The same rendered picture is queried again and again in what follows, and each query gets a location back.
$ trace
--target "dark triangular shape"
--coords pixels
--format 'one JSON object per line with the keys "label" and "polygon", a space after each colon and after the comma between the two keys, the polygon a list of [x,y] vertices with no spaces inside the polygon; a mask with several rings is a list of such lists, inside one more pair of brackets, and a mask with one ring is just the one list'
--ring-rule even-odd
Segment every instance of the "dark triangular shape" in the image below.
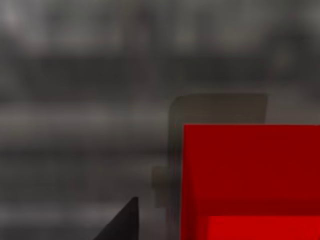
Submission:
{"label": "dark triangular shape", "polygon": [[94,240],[139,240],[139,202],[133,197]]}

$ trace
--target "red block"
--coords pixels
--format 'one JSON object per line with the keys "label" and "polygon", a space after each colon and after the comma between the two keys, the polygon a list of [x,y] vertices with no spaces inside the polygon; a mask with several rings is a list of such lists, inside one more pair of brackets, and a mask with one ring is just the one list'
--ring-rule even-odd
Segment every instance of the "red block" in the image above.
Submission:
{"label": "red block", "polygon": [[315,125],[185,125],[181,239],[318,239],[318,136]]}

